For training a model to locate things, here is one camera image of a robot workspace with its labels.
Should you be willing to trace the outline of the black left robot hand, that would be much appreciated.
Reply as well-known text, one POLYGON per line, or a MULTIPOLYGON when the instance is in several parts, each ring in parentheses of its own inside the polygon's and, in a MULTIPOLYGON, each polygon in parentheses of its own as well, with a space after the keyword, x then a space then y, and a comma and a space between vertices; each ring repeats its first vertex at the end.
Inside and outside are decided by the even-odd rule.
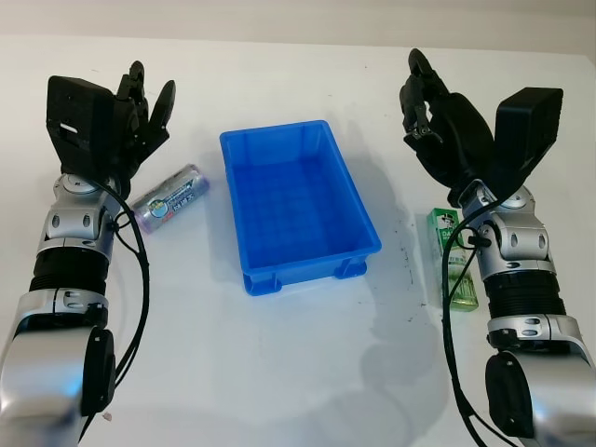
POLYGON ((122 75, 115 94, 115 154, 111 163, 123 195, 141 164, 169 138, 167 125, 176 98, 175 81, 169 80, 163 86, 150 113, 144 78, 143 64, 133 62, 129 72, 122 75))

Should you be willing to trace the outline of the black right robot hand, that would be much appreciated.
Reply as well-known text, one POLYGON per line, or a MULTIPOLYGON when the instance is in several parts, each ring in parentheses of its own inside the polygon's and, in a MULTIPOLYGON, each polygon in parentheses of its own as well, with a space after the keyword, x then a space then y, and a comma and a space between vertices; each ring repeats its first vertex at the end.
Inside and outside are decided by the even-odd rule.
POLYGON ((410 51, 408 65, 399 94, 404 141, 427 173, 449 189, 448 202, 460 208, 461 196, 488 166, 493 135, 467 97, 447 89, 420 49, 410 51))

